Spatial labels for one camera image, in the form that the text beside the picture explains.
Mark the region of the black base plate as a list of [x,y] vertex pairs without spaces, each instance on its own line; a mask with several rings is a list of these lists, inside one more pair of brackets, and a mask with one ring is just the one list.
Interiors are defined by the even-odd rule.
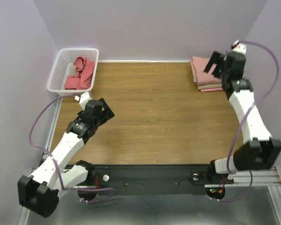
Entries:
[[[200,180],[194,182],[197,173]],[[109,175],[104,182],[103,176]],[[188,165],[95,165],[91,175],[78,185],[78,196],[97,200],[109,196],[114,188],[117,195],[205,195],[205,188],[233,184],[226,174],[208,174],[207,164]]]

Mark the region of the pink printed t shirt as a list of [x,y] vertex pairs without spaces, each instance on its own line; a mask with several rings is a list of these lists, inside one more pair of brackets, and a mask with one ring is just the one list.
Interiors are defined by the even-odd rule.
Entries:
[[204,69],[209,62],[209,58],[191,57],[189,63],[193,74],[193,81],[199,90],[221,88],[221,80],[212,75],[212,70],[215,69],[213,65],[208,73]]

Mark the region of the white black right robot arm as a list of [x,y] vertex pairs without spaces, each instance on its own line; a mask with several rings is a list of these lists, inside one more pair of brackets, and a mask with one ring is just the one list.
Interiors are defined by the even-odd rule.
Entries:
[[245,51],[214,51],[204,68],[205,73],[211,72],[221,80],[239,121],[237,133],[243,135],[239,149],[208,165],[206,177],[212,183],[221,180],[223,174],[271,169],[281,151],[281,140],[273,138],[260,116],[251,82],[243,78],[245,63]]

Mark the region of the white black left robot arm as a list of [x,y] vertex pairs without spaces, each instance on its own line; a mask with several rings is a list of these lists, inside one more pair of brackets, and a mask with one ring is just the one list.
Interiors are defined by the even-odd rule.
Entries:
[[62,170],[98,128],[115,114],[103,98],[93,100],[83,94],[75,99],[82,111],[69,123],[56,148],[48,152],[47,159],[30,176],[22,176],[17,182],[19,204],[44,218],[55,211],[60,198],[70,190],[95,195],[101,191],[94,165],[81,160],[66,173]]

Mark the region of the folded pink t shirt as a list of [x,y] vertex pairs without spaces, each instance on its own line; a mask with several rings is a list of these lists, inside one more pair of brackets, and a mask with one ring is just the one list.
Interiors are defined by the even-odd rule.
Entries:
[[222,88],[210,88],[210,89],[201,89],[201,92],[214,92],[214,91],[223,91]]

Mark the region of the white round knob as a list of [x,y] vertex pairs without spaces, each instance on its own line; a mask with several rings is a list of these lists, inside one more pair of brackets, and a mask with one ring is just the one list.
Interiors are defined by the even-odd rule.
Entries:
[[103,176],[103,181],[104,182],[108,182],[109,181],[109,175],[107,175],[107,174],[105,174],[104,176]]

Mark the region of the white plastic basket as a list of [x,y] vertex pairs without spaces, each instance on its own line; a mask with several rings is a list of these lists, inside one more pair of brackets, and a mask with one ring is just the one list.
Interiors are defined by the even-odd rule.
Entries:
[[[67,90],[64,88],[66,79],[68,76],[75,75],[76,66],[74,65],[74,61],[79,56],[86,57],[95,63],[94,72],[90,77],[90,87],[83,90]],[[80,95],[85,91],[92,91],[96,77],[98,58],[99,50],[96,48],[72,47],[59,50],[49,76],[47,90],[60,96],[74,96],[77,94]]]

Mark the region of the silver round knob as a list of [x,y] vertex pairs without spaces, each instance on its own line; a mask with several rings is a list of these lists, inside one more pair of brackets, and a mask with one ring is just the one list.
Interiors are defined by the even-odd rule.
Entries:
[[199,181],[199,180],[200,180],[200,176],[199,176],[197,173],[194,173],[194,174],[192,175],[192,180],[193,180],[194,182]]

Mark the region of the circuit board with leds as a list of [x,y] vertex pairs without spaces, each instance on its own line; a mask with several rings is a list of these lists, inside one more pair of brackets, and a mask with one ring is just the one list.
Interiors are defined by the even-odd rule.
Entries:
[[226,194],[224,187],[207,187],[205,188],[205,191],[209,197],[220,200],[223,199]]

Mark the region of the crumpled red t shirt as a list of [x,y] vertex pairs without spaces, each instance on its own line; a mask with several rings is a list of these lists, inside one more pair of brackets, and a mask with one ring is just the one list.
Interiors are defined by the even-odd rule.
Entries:
[[95,62],[80,55],[73,62],[73,65],[75,66],[75,75],[67,77],[64,88],[66,90],[86,90],[90,88]]

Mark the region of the aluminium frame rail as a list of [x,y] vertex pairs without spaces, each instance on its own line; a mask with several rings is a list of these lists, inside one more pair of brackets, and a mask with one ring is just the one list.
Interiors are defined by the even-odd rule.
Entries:
[[[48,157],[48,152],[52,152],[52,151],[54,150],[54,149],[51,150],[51,143],[52,143],[51,140],[48,140],[48,141],[47,141],[47,144],[42,148],[43,158],[42,158],[42,161],[41,161],[40,165],[47,159],[47,157]],[[65,167],[64,170],[62,170],[62,172],[63,172],[63,173],[66,173],[66,172],[67,172],[68,170],[70,170],[74,165],[75,165],[75,164],[71,165],[71,164],[68,162],[67,166]],[[228,175],[227,175],[227,178],[228,178],[229,180],[232,180],[232,181],[233,181],[233,184],[220,185],[220,187],[225,188],[225,190],[226,190],[226,192],[227,192],[227,188],[228,188],[228,187],[231,187],[231,186],[233,186],[233,185],[235,185],[235,184],[237,183],[237,182],[236,182],[236,177],[238,177],[241,173],[247,173],[248,176],[249,176],[248,188],[252,188],[252,187],[253,187],[253,184],[254,184],[254,173],[255,173],[255,172],[258,172],[258,171],[262,171],[262,170],[257,170],[257,171],[251,171],[251,170],[249,170],[249,171],[240,171],[240,172],[237,172],[237,173],[235,173],[235,174],[228,174]],[[116,193],[115,193],[116,190],[115,190],[114,188],[108,188],[108,190],[112,191],[112,193],[111,193],[109,196],[104,196],[105,200],[110,199],[114,194],[116,194]],[[220,199],[211,198],[211,197],[209,197],[207,194],[205,194],[205,195],[206,195],[209,199],[211,199],[211,200],[213,200],[213,201],[215,201],[215,202],[221,202],[221,203],[226,203],[226,202],[228,202],[228,199],[225,198],[225,197],[220,200]],[[100,196],[98,197],[97,200],[85,200],[84,198],[79,197],[79,196],[78,196],[78,198],[79,198],[79,200],[80,200],[81,202],[86,203],[86,204],[101,203],[101,202],[103,201],[103,200],[100,198]]]

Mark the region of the folded beige t shirt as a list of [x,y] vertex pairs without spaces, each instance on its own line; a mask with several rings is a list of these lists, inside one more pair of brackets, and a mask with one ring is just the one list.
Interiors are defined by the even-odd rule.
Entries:
[[205,89],[217,89],[221,88],[221,84],[207,84],[207,85],[198,85],[197,86],[199,90],[205,90]]

